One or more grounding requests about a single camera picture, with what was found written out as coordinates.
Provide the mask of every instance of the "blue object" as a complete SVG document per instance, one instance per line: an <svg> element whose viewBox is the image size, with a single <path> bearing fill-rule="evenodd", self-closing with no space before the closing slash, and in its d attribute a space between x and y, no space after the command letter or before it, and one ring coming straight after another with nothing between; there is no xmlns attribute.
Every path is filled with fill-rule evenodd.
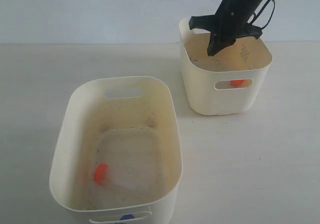
<svg viewBox="0 0 320 224"><path fill-rule="evenodd" d="M129 219L135 219L135 216L132 215L132 214L123 215L123 216L120 218L120 221L122 221L122 220L129 220Z"/></svg>

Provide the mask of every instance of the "orange object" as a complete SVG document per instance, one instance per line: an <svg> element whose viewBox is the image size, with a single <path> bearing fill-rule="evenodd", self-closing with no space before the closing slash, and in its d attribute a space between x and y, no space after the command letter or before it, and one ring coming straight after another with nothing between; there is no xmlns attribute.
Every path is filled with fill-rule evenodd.
<svg viewBox="0 0 320 224"><path fill-rule="evenodd" d="M108 165L105 163L100 163L93 174L93 180L98 183L102 184L107 179L108 174Z"/></svg>
<svg viewBox="0 0 320 224"><path fill-rule="evenodd" d="M234 87L239 87L241 86L243 83L245 82L245 80L231 80L230 84Z"/></svg>

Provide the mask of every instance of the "white wall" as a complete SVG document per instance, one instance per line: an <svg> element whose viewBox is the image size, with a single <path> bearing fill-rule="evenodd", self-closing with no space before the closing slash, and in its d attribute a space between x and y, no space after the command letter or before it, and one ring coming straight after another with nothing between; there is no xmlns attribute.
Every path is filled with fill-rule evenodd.
<svg viewBox="0 0 320 224"><path fill-rule="evenodd" d="M0 0L0 43L173 43L220 0ZM265 41L320 40L320 0L276 0ZM259 20L263 24L271 9Z"/></svg>

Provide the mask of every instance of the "plastic storage basket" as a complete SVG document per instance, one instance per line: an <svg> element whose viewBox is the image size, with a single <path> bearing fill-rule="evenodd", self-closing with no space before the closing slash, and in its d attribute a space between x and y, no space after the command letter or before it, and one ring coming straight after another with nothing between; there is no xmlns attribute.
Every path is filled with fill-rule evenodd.
<svg viewBox="0 0 320 224"><path fill-rule="evenodd" d="M101 163L105 185L93 181ZM49 187L79 223L168 224L182 169L168 87L152 77L98 79L69 100Z"/></svg>
<svg viewBox="0 0 320 224"><path fill-rule="evenodd" d="M253 105L272 62L261 39L244 37L215 56L207 55L210 33L179 23L181 73L191 108L202 115L245 112ZM240 80L241 85L232 83Z"/></svg>

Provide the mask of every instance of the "table surface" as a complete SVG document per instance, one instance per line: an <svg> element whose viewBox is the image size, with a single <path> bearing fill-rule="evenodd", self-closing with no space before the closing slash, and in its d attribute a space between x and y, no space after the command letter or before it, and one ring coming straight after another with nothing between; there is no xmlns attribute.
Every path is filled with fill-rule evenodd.
<svg viewBox="0 0 320 224"><path fill-rule="evenodd" d="M253 107L189 106L177 44L0 45L1 223L75 224L49 172L72 92L99 78L152 76L170 88L183 155L171 224L320 220L320 42L267 43L273 63Z"/></svg>

